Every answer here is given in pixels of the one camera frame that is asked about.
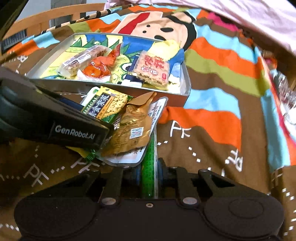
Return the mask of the green sausage stick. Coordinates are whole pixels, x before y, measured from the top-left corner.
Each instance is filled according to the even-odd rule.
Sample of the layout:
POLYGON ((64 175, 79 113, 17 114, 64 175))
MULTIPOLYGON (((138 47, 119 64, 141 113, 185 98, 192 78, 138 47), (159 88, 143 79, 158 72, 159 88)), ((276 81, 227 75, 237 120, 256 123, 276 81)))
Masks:
POLYGON ((153 131, 142 161, 142 197, 156 199, 157 197, 157 132, 153 131))

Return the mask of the white snack pouch with barcode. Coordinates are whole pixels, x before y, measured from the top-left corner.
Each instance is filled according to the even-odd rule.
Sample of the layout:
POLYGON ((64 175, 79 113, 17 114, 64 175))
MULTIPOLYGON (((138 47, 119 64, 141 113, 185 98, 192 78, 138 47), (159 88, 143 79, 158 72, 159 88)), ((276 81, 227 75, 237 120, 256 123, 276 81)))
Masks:
POLYGON ((166 96, 153 101, 155 96, 155 92, 149 92, 127 103, 113 136, 96 152, 99 160, 121 167, 134 167, 143 160, 151 135, 168 102, 166 96))

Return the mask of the gold foil snack pouch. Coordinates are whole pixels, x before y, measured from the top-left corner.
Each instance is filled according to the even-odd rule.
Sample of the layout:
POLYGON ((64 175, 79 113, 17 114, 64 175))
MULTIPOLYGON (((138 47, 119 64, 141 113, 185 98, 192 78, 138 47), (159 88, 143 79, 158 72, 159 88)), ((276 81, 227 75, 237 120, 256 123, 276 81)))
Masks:
POLYGON ((148 144, 152 127, 149 106, 156 94, 154 91, 147 92, 126 104, 119 128, 114 131, 111 139, 101 149, 100 156, 125 153, 148 144))

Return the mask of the nut bar clear wrapper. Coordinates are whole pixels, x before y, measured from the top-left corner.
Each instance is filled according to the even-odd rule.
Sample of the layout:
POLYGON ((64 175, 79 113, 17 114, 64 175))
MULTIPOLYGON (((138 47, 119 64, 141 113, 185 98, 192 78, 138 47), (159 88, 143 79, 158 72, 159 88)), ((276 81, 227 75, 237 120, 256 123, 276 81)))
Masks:
POLYGON ((77 75, 78 70, 87 67, 93 59, 99 56, 105 56, 110 52, 111 48, 109 47, 94 45, 63 62, 56 72, 66 79, 73 78, 77 75))

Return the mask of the yellow green biscuit packet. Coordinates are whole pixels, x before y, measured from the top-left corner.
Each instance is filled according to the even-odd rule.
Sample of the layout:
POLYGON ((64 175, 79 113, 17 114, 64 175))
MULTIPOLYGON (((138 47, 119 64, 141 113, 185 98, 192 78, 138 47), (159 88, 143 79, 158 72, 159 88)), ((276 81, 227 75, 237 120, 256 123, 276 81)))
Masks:
POLYGON ((113 124, 132 97, 108 87, 93 87, 81 102, 82 113, 113 124))

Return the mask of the orange snack clear pouch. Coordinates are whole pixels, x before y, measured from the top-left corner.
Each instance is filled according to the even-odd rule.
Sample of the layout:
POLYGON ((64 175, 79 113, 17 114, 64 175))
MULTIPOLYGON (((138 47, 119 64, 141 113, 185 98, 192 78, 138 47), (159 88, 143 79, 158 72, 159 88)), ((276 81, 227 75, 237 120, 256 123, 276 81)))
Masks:
POLYGON ((111 79, 111 68, 115 65, 116 58, 120 55, 121 43, 111 50, 107 56, 99 56, 82 70, 78 70, 77 80, 107 83, 111 79))

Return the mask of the blue white snack packet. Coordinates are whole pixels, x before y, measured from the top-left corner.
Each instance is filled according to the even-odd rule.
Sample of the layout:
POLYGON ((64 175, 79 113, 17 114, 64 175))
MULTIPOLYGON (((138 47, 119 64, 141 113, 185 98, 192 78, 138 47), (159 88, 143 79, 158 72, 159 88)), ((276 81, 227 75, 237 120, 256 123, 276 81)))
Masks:
POLYGON ((122 68, 127 71, 126 75, 123 77, 121 85, 129 87, 138 87, 143 86, 143 81, 140 80, 134 72, 135 65, 138 61, 139 55, 136 55, 132 63, 123 64, 122 68))

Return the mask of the rice cracker packet red text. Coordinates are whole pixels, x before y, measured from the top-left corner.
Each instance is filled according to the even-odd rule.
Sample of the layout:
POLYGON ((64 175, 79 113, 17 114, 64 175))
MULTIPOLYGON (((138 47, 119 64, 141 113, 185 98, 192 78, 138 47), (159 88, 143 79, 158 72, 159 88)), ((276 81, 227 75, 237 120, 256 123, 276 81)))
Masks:
POLYGON ((167 90, 170 75, 170 63, 161 57, 142 51, 135 65, 137 77, 147 84, 161 90, 167 90))

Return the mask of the black plastic crate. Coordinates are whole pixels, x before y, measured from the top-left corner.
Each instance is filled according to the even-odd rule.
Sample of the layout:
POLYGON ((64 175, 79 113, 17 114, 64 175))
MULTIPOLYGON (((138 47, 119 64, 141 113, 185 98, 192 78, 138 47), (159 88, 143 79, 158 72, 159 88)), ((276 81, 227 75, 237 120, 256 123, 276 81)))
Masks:
POLYGON ((27 30, 21 30, 10 37, 3 39, 1 41, 1 54, 3 55, 8 49, 15 46, 19 42, 22 42, 22 40, 26 39, 27 37, 27 30))

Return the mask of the colourful cartoon monkey blanket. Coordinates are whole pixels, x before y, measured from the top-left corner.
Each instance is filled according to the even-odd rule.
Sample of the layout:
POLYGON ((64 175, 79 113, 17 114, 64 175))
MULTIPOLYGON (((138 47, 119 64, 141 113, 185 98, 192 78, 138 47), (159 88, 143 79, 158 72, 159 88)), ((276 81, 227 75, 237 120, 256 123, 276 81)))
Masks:
POLYGON ((280 116, 276 59, 243 27, 202 8, 140 4, 99 11, 30 36, 1 56, 25 75, 58 43, 75 34, 74 50, 95 44, 86 33, 144 36, 171 27, 182 43, 191 80, 187 102, 167 107, 157 125, 158 156, 191 173, 205 168, 275 197, 283 205, 283 240, 295 240, 295 140, 280 116))

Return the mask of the metal tray with dinosaur drawing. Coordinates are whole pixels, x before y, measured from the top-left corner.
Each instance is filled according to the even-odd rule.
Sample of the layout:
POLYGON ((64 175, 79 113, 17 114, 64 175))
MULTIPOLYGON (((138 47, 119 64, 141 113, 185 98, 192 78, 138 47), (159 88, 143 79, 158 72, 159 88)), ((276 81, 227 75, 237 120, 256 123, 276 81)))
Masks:
POLYGON ((191 81, 185 63, 176 64, 169 76, 166 89, 156 88, 134 76, 129 75, 142 51, 147 51, 154 39, 130 35, 106 33, 73 34, 50 50, 27 73, 27 77, 37 84, 54 92, 67 92, 69 94, 86 94, 94 86, 106 86, 111 89, 139 96, 146 92, 156 91, 157 97, 166 96, 169 106, 182 107, 191 91, 191 81), (120 45, 120 55, 116 58, 110 70, 110 75, 101 79, 91 80, 88 77, 77 75, 63 77, 58 74, 58 69, 71 57, 95 45, 103 45, 109 50, 120 45))

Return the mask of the floral white quilt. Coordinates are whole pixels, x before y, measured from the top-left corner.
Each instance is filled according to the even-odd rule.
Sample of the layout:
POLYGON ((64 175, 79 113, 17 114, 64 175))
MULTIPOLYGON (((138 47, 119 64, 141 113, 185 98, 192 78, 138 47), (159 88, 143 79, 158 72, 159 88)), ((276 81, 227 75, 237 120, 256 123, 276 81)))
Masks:
POLYGON ((290 89, 288 79, 283 73, 276 69, 270 73, 280 101, 284 124, 290 132, 295 132, 295 91, 290 89))

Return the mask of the pink draped sheet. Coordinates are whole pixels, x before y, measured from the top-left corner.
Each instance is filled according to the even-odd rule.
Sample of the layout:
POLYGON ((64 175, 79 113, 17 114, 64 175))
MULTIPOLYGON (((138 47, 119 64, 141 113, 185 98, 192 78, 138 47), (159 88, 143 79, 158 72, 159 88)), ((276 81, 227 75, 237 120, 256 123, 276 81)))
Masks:
POLYGON ((289 1, 188 0, 129 1, 203 8, 270 37, 295 54, 295 7, 289 1))

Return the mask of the wooden bed rail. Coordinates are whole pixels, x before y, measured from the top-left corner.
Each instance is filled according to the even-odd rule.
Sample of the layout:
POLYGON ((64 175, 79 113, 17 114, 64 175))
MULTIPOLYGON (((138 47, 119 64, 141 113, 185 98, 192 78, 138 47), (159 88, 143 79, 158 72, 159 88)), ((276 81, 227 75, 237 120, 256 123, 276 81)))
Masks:
POLYGON ((80 19, 81 13, 86 13, 90 11, 102 11, 103 9, 104 3, 95 3, 63 6, 60 8, 43 11, 41 13, 15 21, 6 32, 3 39, 6 39, 25 29, 27 29, 28 35, 36 35, 49 28, 50 20, 57 19, 63 16, 70 16, 70 20, 74 21, 80 19))

